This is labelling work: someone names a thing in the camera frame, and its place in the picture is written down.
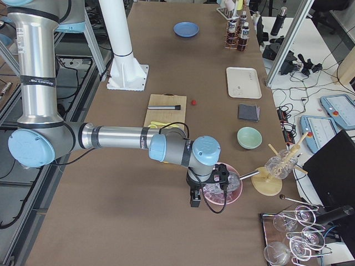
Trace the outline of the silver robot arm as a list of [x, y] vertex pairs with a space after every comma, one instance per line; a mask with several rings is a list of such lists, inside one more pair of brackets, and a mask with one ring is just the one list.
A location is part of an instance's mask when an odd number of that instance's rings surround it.
[[83, 33], [88, 22], [84, 1], [5, 1], [8, 18], [16, 26], [22, 116], [8, 139], [15, 160], [41, 167], [75, 150], [119, 147], [148, 150], [149, 157], [183, 166], [190, 187], [190, 205], [205, 200], [204, 187], [218, 184], [227, 191], [226, 166], [219, 163], [220, 145], [210, 136], [195, 140], [175, 124], [162, 128], [96, 126], [68, 121], [58, 111], [59, 99], [76, 105], [85, 99], [78, 84], [69, 94], [57, 92], [58, 61], [54, 33]]

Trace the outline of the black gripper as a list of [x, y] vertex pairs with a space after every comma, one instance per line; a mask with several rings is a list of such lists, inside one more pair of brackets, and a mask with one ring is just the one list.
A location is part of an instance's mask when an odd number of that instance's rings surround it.
[[190, 207], [198, 208], [201, 202], [201, 190], [204, 187], [203, 184], [211, 181], [212, 172], [208, 175], [198, 175], [195, 171], [189, 167], [186, 174], [186, 182], [190, 187]]

